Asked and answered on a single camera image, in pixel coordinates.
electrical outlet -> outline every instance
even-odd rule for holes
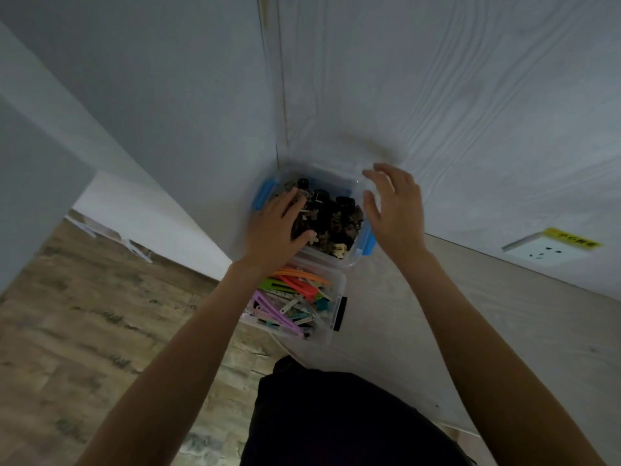
[[[582,249],[572,243],[551,239],[542,232],[502,247],[502,251],[540,266],[559,265],[588,257],[591,253],[591,250]]]

